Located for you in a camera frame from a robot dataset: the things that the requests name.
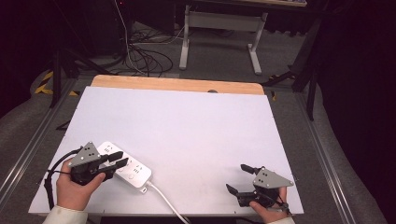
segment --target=gray carpet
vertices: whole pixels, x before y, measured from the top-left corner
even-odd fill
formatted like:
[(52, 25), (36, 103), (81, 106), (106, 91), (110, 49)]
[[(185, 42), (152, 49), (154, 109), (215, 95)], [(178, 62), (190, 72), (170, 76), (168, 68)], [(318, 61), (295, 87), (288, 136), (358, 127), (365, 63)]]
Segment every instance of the gray carpet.
[[(253, 73), (247, 52), (247, 44), (254, 34), (235, 32), (230, 37), (220, 37), (208, 31), (196, 31), (191, 36), (188, 67), (185, 71), (178, 69), (181, 40), (168, 45), (142, 45), (143, 49), (153, 49), (170, 57), (174, 67), (169, 77), (188, 79), (209, 79), (240, 82), (264, 82), (274, 74), (282, 74), (292, 64), (303, 36), (289, 37), (287, 34), (263, 33), (257, 49), (263, 75)], [(94, 72), (84, 72), (76, 82), (74, 91), (83, 91), (90, 85)], [(44, 73), (37, 74), (32, 91), (38, 86)], [(342, 223), (336, 203), (323, 174), (314, 140), (304, 119), (304, 112), (299, 107), (296, 94), (290, 90), (290, 80), (264, 89), (276, 93), (276, 100), (271, 100), (276, 125), (279, 130), (290, 167), (298, 179), (296, 181), (304, 215), (296, 216), (296, 223)], [(33, 94), (32, 99), (18, 106), (0, 119), (0, 152), (6, 155), (0, 158), (0, 180), (6, 180), (8, 171), (29, 144), (41, 120), (50, 105), (50, 95)], [(59, 146), (64, 132), (56, 127), (67, 122), (73, 116), (79, 96), (68, 96), (61, 109), (49, 125), (49, 131), (43, 136), (37, 153), (13, 190), (7, 204), (0, 213), (0, 223), (41, 223), (44, 218), (27, 213), (30, 203), (38, 189), (36, 182), (48, 168), (51, 158)], [(329, 152), (334, 168), (347, 201), (351, 207), (356, 223), (386, 223), (375, 200), (368, 193), (347, 162), (344, 153), (336, 141), (325, 110), (321, 104), (318, 91), (315, 104), (315, 125), (323, 147)]]

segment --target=hand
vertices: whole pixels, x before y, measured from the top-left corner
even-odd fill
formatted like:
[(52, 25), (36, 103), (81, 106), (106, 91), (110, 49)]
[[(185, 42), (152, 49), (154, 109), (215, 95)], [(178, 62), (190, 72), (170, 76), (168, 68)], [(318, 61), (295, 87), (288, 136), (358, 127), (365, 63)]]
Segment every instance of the hand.
[[(287, 196), (286, 187), (280, 188), (279, 198), (282, 199), (283, 203), (286, 202), (286, 196)], [(262, 221), (264, 223), (275, 222), (288, 216), (288, 213), (286, 211), (283, 212), (268, 211), (266, 208), (262, 207), (261, 204), (256, 202), (250, 202), (249, 205), (250, 207), (253, 208), (254, 211), (257, 212), (257, 214), (259, 214), (260, 217), (262, 217)]]
[[(61, 172), (70, 173), (71, 169), (67, 165), (72, 159), (64, 161)], [(97, 175), (90, 183), (81, 186), (71, 180), (68, 174), (59, 174), (56, 181), (57, 205), (77, 211), (83, 211), (88, 204), (93, 192), (102, 184), (106, 175)]]

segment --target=white power strip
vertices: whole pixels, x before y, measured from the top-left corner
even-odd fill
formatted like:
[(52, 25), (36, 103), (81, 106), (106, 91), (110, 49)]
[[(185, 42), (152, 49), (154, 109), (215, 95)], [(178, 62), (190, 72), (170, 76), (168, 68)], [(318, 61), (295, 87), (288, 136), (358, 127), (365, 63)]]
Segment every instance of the white power strip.
[[(122, 151), (122, 159), (129, 158), (129, 160), (126, 166), (116, 170), (115, 174), (127, 183), (139, 189), (140, 192), (146, 193), (146, 185), (148, 184), (148, 181), (150, 181), (150, 179), (152, 178), (151, 170), (147, 166), (145, 166), (132, 156), (128, 155), (128, 153), (115, 146), (111, 142), (104, 142), (101, 146), (97, 148), (97, 150), (101, 155), (110, 155), (112, 153)], [(104, 163), (104, 166), (113, 165), (113, 162), (107, 161)]]

